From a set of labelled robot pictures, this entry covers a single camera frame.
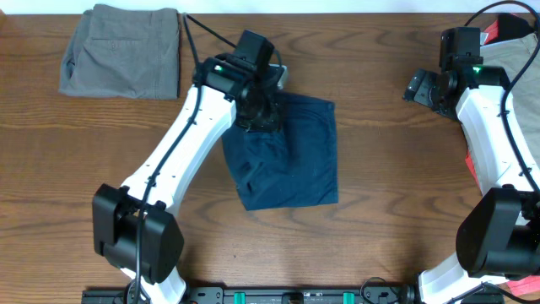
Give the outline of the dark blue shorts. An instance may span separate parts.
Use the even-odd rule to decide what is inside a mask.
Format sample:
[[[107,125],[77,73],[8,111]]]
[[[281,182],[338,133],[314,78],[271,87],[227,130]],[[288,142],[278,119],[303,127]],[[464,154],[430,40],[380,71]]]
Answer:
[[[225,162],[248,211],[338,202],[335,104],[305,95],[276,95],[286,108],[273,133],[231,127],[221,137]]]

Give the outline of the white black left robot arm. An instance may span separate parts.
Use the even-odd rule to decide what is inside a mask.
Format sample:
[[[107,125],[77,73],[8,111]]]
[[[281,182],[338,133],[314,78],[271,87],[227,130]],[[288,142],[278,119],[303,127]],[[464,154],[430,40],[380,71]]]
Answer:
[[[283,64],[220,54],[200,63],[178,117],[144,163],[120,187],[102,184],[92,201],[94,249],[131,279],[114,303],[179,303],[186,282],[176,267],[184,239],[181,201],[218,139],[237,125],[275,131],[283,107],[275,95]]]

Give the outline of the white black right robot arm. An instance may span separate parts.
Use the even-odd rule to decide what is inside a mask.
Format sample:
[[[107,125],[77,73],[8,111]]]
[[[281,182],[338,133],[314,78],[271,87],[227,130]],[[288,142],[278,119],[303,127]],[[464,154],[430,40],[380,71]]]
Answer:
[[[482,198],[456,234],[456,250],[420,273],[417,303],[463,303],[539,274],[539,168],[513,112],[501,67],[418,70],[404,100],[461,124]]]

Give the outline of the beige garment in pile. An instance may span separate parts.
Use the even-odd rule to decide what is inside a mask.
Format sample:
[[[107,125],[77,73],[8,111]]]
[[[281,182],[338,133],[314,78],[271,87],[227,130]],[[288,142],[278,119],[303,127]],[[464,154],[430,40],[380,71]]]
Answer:
[[[528,61],[538,40],[535,34],[480,48],[483,63],[501,66],[512,80]],[[534,160],[539,164],[539,55],[512,89],[516,119]]]

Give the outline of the black garment in pile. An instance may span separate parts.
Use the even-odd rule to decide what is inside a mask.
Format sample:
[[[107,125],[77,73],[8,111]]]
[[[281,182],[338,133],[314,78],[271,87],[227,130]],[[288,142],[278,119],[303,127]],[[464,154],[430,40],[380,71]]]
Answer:
[[[536,32],[536,27],[525,19],[514,14],[499,14],[497,18],[498,33],[493,42],[521,39]]]

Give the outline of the folded grey shorts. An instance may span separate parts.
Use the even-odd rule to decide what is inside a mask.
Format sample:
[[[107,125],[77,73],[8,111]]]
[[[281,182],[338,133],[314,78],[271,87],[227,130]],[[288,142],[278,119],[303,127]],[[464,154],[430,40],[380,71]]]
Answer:
[[[61,60],[59,91],[79,97],[174,100],[180,24],[173,8],[96,4],[83,13]]]

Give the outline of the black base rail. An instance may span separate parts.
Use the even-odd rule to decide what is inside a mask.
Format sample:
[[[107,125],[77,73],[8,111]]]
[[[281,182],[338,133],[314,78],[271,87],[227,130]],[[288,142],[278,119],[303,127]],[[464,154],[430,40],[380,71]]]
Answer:
[[[362,304],[413,303],[409,286],[402,288],[379,283],[355,289],[287,290],[287,289],[223,289],[194,288],[183,300],[188,304]]]

